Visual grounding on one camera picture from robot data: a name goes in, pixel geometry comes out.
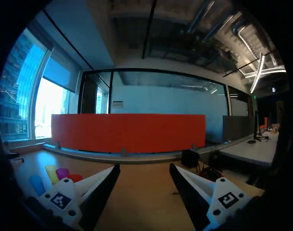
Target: colorful toy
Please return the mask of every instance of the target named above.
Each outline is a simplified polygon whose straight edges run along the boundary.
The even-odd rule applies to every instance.
[[[55,185],[58,183],[59,179],[56,173],[57,166],[49,164],[45,166],[45,169],[52,184]]]
[[[60,168],[56,170],[56,174],[59,180],[62,180],[63,178],[68,177],[70,171],[67,168]]]
[[[79,174],[70,174],[67,176],[67,178],[70,178],[74,183],[82,180],[82,176]]]
[[[42,179],[38,175],[30,176],[29,182],[33,186],[33,188],[36,191],[36,193],[38,194],[38,196],[41,196],[45,192]]]

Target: computer monitor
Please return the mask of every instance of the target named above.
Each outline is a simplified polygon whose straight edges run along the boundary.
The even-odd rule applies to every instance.
[[[254,129],[254,133],[253,133],[253,139],[261,141],[258,137],[256,137],[256,135],[258,133],[258,128],[259,128],[259,132],[260,132],[260,127],[258,126],[258,111],[255,111],[255,129]]]

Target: light fixture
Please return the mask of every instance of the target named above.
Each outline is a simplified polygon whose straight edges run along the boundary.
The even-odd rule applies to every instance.
[[[266,75],[266,74],[270,74],[270,73],[279,73],[279,72],[286,72],[286,70],[271,70],[271,71],[263,72],[263,73],[261,73],[261,75]],[[255,76],[256,72],[253,72],[253,73],[254,74],[252,74],[252,75],[245,76],[245,78],[250,78],[250,77]]]
[[[256,72],[256,77],[253,81],[253,84],[251,86],[251,89],[250,89],[250,93],[253,93],[255,87],[256,87],[256,84],[258,83],[259,81],[259,78],[260,78],[260,75],[261,75],[261,71],[262,71],[262,68],[263,68],[263,64],[264,64],[264,59],[265,59],[265,56],[262,54],[262,52],[260,53],[260,61],[259,61],[259,66],[258,66],[258,70]]]
[[[181,87],[198,87],[198,88],[202,88],[201,86],[189,86],[189,85],[181,85]]]

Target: gray partition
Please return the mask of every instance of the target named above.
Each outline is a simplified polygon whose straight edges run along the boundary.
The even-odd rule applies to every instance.
[[[223,139],[233,141],[254,133],[255,119],[252,116],[223,116]]]

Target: ceiling duct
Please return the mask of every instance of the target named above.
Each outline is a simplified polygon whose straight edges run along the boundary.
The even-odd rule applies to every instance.
[[[196,13],[194,20],[189,25],[187,33],[192,33],[195,30],[195,27],[198,24],[198,22],[201,20],[201,18],[203,18],[203,16],[205,16],[209,8],[213,5],[212,3],[213,1],[204,0],[202,6],[198,9],[198,12]]]
[[[236,24],[233,25],[232,27],[232,32],[234,36],[239,38],[242,43],[247,47],[247,49],[250,51],[252,56],[257,59],[258,56],[256,55],[255,51],[252,49],[252,47],[248,44],[248,42],[242,37],[241,32],[245,29],[246,26],[246,21],[244,18],[240,19]]]
[[[209,33],[202,40],[203,42],[207,41],[211,37],[213,37],[228,21],[233,18],[234,10],[230,10],[226,13],[219,22],[209,31]]]

